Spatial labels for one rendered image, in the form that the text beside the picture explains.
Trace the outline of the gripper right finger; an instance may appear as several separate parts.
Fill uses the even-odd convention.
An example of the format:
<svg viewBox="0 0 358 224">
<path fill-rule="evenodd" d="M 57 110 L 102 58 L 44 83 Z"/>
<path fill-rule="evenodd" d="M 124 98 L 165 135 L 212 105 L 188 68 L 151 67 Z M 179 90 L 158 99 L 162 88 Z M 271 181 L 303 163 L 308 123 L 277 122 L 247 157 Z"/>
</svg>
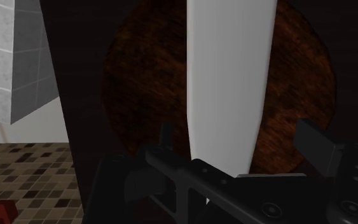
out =
<svg viewBox="0 0 358 224">
<path fill-rule="evenodd" d="M 339 140 L 300 118 L 293 146 L 321 175 L 334 179 L 326 206 L 329 224 L 358 224 L 358 143 Z"/>
</svg>

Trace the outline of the long white flat object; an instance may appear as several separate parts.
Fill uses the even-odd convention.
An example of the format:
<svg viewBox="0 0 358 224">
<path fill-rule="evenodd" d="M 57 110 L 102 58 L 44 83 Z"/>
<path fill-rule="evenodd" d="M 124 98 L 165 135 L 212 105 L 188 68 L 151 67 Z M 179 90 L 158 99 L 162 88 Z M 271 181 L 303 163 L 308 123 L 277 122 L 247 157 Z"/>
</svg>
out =
<svg viewBox="0 0 358 224">
<path fill-rule="evenodd" d="M 277 0 L 187 0 L 190 152 L 249 172 L 263 115 Z"/>
</svg>

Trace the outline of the round brown wooden board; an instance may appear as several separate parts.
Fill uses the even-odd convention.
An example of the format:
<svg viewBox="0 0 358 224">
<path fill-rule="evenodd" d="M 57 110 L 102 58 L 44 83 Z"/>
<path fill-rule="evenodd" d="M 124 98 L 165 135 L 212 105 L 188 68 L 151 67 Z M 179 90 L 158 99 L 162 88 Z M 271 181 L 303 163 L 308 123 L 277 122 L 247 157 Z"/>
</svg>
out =
<svg viewBox="0 0 358 224">
<path fill-rule="evenodd" d="M 253 174 L 294 170 L 296 121 L 326 128 L 335 112 L 336 79 L 326 47 L 302 14 L 277 0 L 266 98 Z M 141 0 L 124 19 L 104 61 L 102 105 L 130 153 L 174 124 L 174 151 L 190 158 L 186 121 L 186 0 Z"/>
</svg>

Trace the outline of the dark wooden table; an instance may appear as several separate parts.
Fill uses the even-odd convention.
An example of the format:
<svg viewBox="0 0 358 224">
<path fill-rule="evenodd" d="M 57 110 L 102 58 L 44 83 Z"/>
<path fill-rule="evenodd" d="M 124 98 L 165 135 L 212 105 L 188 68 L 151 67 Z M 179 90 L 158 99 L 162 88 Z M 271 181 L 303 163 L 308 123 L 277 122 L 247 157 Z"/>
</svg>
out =
<svg viewBox="0 0 358 224">
<path fill-rule="evenodd" d="M 331 38 L 344 40 L 355 27 L 357 8 L 338 0 L 287 0 L 309 23 L 327 49 L 336 79 L 335 112 L 327 126 L 358 139 L 358 52 L 344 56 Z M 88 202 L 100 159 L 112 152 L 129 154 L 109 123 L 102 105 L 104 61 L 124 19 L 141 0 L 41 0 L 46 34 L 82 203 Z M 303 160 L 293 171 L 309 171 Z"/>
</svg>

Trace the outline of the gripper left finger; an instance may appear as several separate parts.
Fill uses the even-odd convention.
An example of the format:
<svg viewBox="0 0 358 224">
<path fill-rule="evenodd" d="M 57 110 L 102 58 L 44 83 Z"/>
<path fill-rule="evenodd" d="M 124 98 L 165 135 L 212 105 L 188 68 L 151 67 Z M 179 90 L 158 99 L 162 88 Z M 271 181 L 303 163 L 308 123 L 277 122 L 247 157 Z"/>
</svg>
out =
<svg viewBox="0 0 358 224">
<path fill-rule="evenodd" d="M 99 164 L 82 224 L 140 224 L 127 204 L 151 198 L 176 224 L 259 224 L 237 179 L 202 160 L 172 152 L 173 126 L 162 125 L 159 144 L 136 157 L 107 155 Z"/>
</svg>

